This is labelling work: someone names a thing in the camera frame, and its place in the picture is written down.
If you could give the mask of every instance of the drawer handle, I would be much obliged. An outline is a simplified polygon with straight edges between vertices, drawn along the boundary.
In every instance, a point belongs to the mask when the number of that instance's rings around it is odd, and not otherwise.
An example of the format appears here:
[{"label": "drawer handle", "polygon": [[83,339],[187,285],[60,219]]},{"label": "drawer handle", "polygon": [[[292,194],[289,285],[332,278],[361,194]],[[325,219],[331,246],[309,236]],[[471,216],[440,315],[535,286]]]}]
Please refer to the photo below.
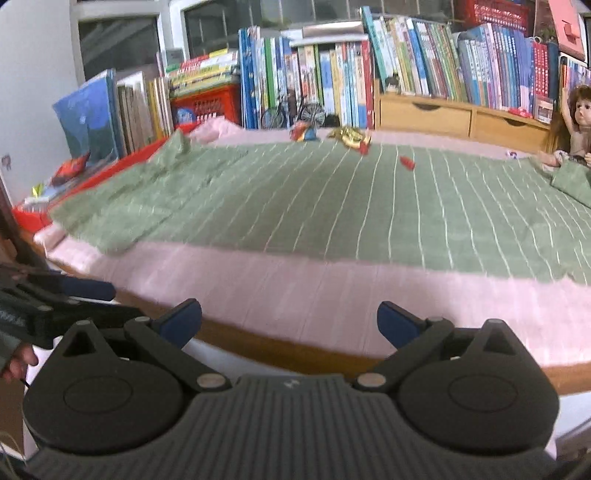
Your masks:
[{"label": "drawer handle", "polygon": [[519,120],[513,120],[512,118],[505,118],[505,122],[513,127],[524,127],[526,125],[525,123],[520,122]]},{"label": "drawer handle", "polygon": [[413,105],[417,107],[419,110],[424,110],[425,112],[432,112],[434,110],[439,110],[441,108],[440,105],[429,105],[427,103],[415,103]]}]

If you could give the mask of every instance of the doll's arm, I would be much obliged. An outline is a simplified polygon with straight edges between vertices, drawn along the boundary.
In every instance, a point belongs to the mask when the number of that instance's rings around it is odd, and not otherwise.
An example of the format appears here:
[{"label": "doll's arm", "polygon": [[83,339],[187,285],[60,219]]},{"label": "doll's arm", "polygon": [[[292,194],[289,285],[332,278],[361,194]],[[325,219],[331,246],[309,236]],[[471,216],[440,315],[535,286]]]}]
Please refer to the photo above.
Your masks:
[{"label": "doll's arm", "polygon": [[569,91],[566,87],[562,89],[562,95],[560,98],[560,113],[562,113],[562,118],[564,119],[564,123],[566,124],[566,128],[569,131],[569,134],[573,134],[575,132],[573,119],[570,116],[570,108],[569,108]]}]

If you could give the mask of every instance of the metal screw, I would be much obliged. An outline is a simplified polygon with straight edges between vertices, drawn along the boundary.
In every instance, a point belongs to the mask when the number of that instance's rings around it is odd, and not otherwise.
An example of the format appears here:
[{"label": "metal screw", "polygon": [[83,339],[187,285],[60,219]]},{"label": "metal screw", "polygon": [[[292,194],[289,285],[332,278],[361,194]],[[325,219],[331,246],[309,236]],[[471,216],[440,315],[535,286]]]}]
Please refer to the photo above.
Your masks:
[{"label": "metal screw", "polygon": [[386,377],[382,374],[368,372],[358,376],[357,383],[365,388],[379,388],[386,384]]},{"label": "metal screw", "polygon": [[213,388],[220,388],[224,386],[226,379],[220,374],[203,374],[197,378],[197,385],[204,390],[211,390]]}]

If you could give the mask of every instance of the white wall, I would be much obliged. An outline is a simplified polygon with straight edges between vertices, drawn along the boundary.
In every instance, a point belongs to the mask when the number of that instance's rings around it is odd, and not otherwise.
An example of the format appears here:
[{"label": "white wall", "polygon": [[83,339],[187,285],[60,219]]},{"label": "white wall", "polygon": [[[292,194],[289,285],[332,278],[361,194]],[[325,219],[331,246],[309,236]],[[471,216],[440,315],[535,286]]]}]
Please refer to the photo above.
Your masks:
[{"label": "white wall", "polygon": [[11,200],[28,196],[70,158],[51,108],[78,87],[70,0],[9,0],[0,8],[0,157]]}]

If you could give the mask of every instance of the window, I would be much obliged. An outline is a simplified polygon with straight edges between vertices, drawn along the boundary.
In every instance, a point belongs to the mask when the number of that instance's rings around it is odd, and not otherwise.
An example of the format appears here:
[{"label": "window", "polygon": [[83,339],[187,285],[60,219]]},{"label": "window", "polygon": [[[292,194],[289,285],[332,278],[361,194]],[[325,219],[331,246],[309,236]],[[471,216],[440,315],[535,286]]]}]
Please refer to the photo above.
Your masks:
[{"label": "window", "polygon": [[191,57],[238,48],[238,29],[251,24],[248,5],[236,0],[214,0],[188,9],[185,22]]},{"label": "window", "polygon": [[78,29],[86,79],[105,69],[153,64],[160,50],[156,17],[81,21]]}]

